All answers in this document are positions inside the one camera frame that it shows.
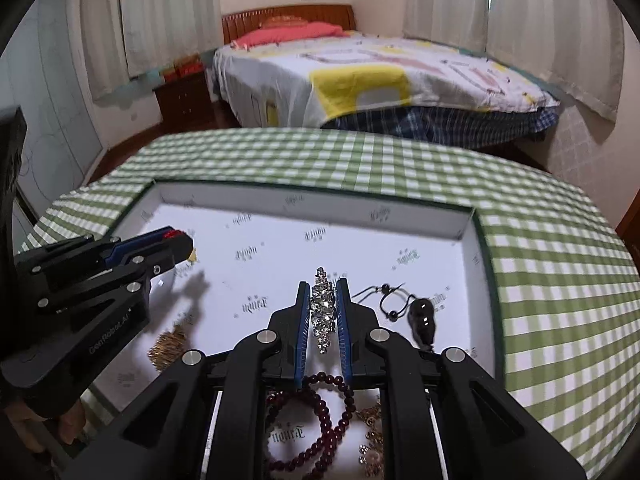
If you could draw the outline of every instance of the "gingham tablecloth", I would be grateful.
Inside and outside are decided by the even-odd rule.
[[[577,187],[492,156],[371,134],[177,134],[60,197],[23,248],[104,235],[154,179],[291,184],[475,207],[498,286],[507,389],[590,478],[633,429],[640,408],[638,271]]]

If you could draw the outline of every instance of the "wooden nightstand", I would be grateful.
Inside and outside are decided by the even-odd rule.
[[[162,126],[167,132],[184,132],[194,124],[215,122],[204,72],[198,72],[154,89]]]

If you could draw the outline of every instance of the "dark red beaded bracelet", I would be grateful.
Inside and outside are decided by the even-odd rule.
[[[338,425],[335,428],[332,428],[331,418],[329,417],[329,408],[326,406],[326,402],[309,387],[310,384],[317,384],[319,382],[335,384],[338,387],[338,390],[344,394],[346,410],[342,413],[340,421],[338,421]],[[293,471],[295,468],[302,466],[306,461],[310,460],[311,457],[318,454],[322,449],[322,455],[320,459],[316,461],[314,468],[303,476],[303,480],[318,480],[324,476],[328,466],[333,463],[338,442],[342,440],[342,436],[346,432],[350,419],[355,411],[353,390],[348,387],[344,382],[344,378],[340,376],[334,377],[326,374],[325,372],[318,372],[317,374],[308,377],[305,376],[303,379],[302,389],[298,390],[295,394],[278,392],[267,398],[267,404],[270,405],[265,421],[267,428],[275,422],[275,419],[282,407],[292,398],[297,398],[307,406],[314,409],[314,413],[318,416],[318,420],[320,421],[322,436],[319,437],[311,447],[299,453],[297,457],[289,462],[281,462],[280,460],[269,461],[268,470]],[[265,471],[265,478],[270,478],[267,471]]]

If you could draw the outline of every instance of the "curtain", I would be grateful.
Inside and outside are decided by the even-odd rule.
[[[616,119],[624,30],[612,0],[492,0],[487,53]]]
[[[129,82],[118,0],[80,0],[84,63],[92,99]]]
[[[484,52],[487,11],[488,0],[406,0],[404,35]]]
[[[220,0],[120,0],[129,76],[224,44]]]

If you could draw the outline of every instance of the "pillow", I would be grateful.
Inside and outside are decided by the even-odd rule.
[[[231,42],[233,48],[249,49],[252,46],[269,43],[284,43],[286,41],[311,40],[313,38],[327,38],[331,36],[348,36],[340,25],[331,23],[311,22],[298,27],[258,28],[242,38]]]
[[[306,25],[307,20],[297,16],[272,16],[260,24],[260,28],[300,27]]]

